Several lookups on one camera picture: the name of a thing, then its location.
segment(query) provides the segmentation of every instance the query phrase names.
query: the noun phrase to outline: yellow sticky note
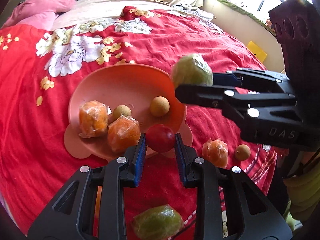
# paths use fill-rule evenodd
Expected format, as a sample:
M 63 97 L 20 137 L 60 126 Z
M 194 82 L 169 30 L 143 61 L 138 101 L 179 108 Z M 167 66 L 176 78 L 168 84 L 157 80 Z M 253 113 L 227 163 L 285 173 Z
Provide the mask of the yellow sticky note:
M 261 63 L 264 62 L 264 60 L 267 57 L 267 54 L 257 44 L 250 41 L 249 44 L 247 45 L 247 48 L 248 50 L 250 50 L 252 54 L 256 56 L 258 60 L 260 60 Z

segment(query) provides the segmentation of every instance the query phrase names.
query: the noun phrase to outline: green fruit in plastic wrap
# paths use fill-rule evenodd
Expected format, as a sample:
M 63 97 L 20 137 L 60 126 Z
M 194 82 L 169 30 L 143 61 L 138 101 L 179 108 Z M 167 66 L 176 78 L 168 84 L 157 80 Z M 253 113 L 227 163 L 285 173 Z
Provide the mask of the green fruit in plastic wrap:
M 150 208 L 135 216 L 132 228 L 142 240 L 164 240 L 184 227 L 182 217 L 169 205 Z
M 171 70 L 174 88 L 180 84 L 212 86 L 212 70 L 201 54 L 193 53 L 180 58 Z

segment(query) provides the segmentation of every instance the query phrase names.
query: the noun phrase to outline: red bedspread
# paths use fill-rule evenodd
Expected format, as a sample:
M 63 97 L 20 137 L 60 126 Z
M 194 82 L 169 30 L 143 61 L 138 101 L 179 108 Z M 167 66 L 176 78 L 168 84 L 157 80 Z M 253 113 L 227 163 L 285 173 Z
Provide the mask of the red bedspread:
M 63 144 L 70 96 L 89 73 L 130 61 L 170 73 L 181 56 L 193 52 L 215 72 L 264 69 L 237 39 L 176 11 L 126 7 L 119 19 L 99 19 L 53 35 L 17 25 L 0 30 L 0 42 L 0 191 L 24 233 L 79 167 L 107 164 L 95 156 L 75 159 Z M 267 193 L 276 160 L 272 148 L 243 142 L 219 110 L 188 107 L 186 122 L 199 155 L 209 138 L 221 138 L 228 144 L 228 168 L 240 166 Z M 250 146 L 251 157 L 240 163 L 233 152 L 242 143 Z M 134 215 L 167 203 L 186 225 L 195 218 L 196 191 L 182 187 L 174 159 L 156 155 L 146 160 L 140 186 L 125 190 L 128 239 L 136 239 L 130 226 Z M 192 236 L 190 228 L 177 239 Z

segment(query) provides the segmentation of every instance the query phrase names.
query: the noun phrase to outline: orange in plastic wrap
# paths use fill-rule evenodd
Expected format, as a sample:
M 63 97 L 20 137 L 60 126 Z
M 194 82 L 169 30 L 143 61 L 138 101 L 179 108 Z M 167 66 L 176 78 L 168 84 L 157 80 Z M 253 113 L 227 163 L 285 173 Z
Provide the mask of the orange in plastic wrap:
M 217 139 L 209 139 L 202 147 L 202 156 L 218 168 L 228 165 L 228 145 Z
M 114 153 L 123 153 L 128 147 L 137 145 L 140 136 L 138 121 L 121 115 L 109 126 L 108 144 Z
M 80 106 L 79 122 L 82 138 L 98 137 L 107 133 L 108 109 L 98 101 L 86 102 Z

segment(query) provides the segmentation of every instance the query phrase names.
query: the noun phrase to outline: pink plate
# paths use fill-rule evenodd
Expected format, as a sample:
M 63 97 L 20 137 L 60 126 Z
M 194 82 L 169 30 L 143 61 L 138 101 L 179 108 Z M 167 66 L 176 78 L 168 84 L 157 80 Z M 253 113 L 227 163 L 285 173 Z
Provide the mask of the pink plate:
M 153 117 L 149 105 L 153 98 L 163 96 L 170 103 L 168 114 Z M 94 154 L 111 161 L 122 154 L 115 154 L 107 144 L 107 137 L 82 139 L 78 136 L 79 108 L 88 101 L 97 100 L 115 109 L 118 105 L 127 105 L 132 117 L 140 124 L 141 132 L 145 132 L 154 124 L 164 124 L 175 133 L 180 132 L 184 143 L 192 145 L 192 133 L 185 123 L 187 107 L 181 104 L 174 94 L 170 76 L 157 68 L 139 64 L 120 64 L 101 68 L 92 72 L 78 85 L 73 93 L 68 109 L 70 125 L 64 134 L 67 151 L 76 158 L 87 158 Z M 156 154 L 151 149 L 147 156 Z

